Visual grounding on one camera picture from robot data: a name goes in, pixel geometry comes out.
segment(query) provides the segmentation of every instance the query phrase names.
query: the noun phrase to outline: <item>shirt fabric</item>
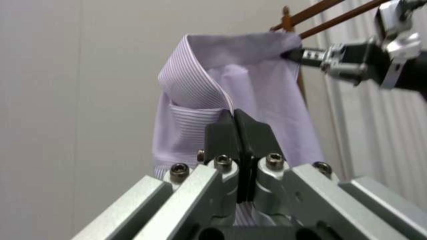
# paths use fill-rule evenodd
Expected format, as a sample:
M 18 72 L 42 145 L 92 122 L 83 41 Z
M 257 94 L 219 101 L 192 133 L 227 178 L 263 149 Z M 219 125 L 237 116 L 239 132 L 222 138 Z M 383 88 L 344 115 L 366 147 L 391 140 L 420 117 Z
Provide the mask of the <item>shirt fabric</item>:
M 299 65 L 280 54 L 301 45 L 290 32 L 238 36 L 185 35 L 162 68 L 153 158 L 159 178 L 172 164 L 196 166 L 205 126 L 223 109 L 242 109 L 271 126 L 291 167 L 323 162 L 297 85 Z M 251 204 L 239 204 L 236 225 L 253 225 Z

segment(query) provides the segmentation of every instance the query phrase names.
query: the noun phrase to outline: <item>clothes drying rack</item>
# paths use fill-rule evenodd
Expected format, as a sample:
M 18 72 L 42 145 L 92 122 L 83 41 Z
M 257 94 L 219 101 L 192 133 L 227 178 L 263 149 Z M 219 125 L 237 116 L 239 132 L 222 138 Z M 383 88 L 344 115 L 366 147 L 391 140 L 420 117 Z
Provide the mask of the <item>clothes drying rack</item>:
M 350 10 L 342 15 L 339 15 L 329 21 L 326 21 L 318 26 L 315 26 L 307 31 L 304 31 L 303 33 L 299 34 L 299 36 L 301 37 L 301 39 L 305 39 L 308 38 L 310 36 L 313 36 L 317 33 L 320 33 L 328 28 L 331 28 L 337 24 L 340 24 L 342 22 L 345 22 L 351 18 L 354 18 L 360 14 L 363 14 L 371 9 L 374 9 L 376 7 L 378 7 L 379 5 L 388 2 L 389 0 L 371 0 L 361 6 L 358 6 L 356 8 L 354 8 L 353 10 Z M 344 0 L 322 0 L 300 12 L 298 12 L 295 15 L 291 15 L 289 7 L 285 6 L 283 7 L 283 17 L 281 18 L 281 23 L 273 26 L 270 28 L 270 31 L 275 32 L 278 30 L 284 30 L 287 32 L 294 32 L 294 26 L 296 26 L 297 24 L 300 24 L 302 22 L 304 22 L 305 20 L 341 3 L 344 2 Z M 301 91 L 302 97 L 304 98 L 305 101 L 306 100 L 306 94 L 305 94 L 305 90 L 304 90 L 304 82 L 303 82 L 303 76 L 301 74 L 301 70 L 299 71 L 299 75 L 298 75 L 298 87 L 299 90 Z

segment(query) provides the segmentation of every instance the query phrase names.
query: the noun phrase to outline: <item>gray wall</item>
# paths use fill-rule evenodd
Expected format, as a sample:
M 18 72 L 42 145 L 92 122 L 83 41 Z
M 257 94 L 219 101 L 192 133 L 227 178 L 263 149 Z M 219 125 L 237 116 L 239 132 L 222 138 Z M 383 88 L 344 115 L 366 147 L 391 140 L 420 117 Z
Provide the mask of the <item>gray wall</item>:
M 177 42 L 266 31 L 284 4 L 309 0 L 0 0 L 0 239 L 68 239 L 150 174 L 156 77 Z M 323 80 L 305 78 L 337 158 Z

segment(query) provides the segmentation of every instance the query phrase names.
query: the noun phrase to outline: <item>shirt collar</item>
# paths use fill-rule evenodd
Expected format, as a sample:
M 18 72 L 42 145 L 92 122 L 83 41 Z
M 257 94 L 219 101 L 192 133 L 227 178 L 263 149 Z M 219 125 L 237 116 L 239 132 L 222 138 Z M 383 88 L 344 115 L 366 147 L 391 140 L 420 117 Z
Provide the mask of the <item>shirt collar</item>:
M 301 45 L 298 35 L 265 32 L 237 36 L 185 35 L 158 80 L 172 102 L 191 109 L 228 108 L 233 103 L 208 69 L 228 64 L 254 64 Z

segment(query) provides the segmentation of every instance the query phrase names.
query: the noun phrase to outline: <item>white curtain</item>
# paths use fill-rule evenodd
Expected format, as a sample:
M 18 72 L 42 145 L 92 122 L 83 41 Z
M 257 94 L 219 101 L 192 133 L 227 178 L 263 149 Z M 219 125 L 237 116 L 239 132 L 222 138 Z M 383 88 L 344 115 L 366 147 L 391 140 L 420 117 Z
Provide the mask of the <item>white curtain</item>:
M 346 0 L 314 18 L 318 25 L 368 0 Z M 413 17 L 427 49 L 427 6 Z M 375 34 L 376 9 L 317 34 L 321 48 Z M 326 77 L 346 179 L 370 176 L 427 210 L 427 104 L 417 93 L 358 87 Z

